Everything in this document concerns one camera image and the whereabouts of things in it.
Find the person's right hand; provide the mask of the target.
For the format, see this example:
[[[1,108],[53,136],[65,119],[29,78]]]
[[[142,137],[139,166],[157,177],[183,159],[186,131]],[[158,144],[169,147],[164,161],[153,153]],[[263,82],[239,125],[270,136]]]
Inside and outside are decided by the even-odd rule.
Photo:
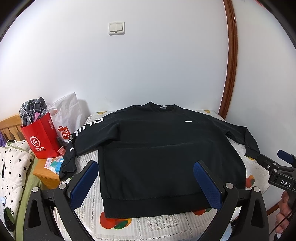
[[[278,207],[280,209],[279,213],[276,215],[276,233],[282,234],[283,231],[288,227],[289,221],[285,218],[289,215],[289,213],[292,211],[288,205],[289,195],[287,191],[284,191],[281,200],[278,203]]]

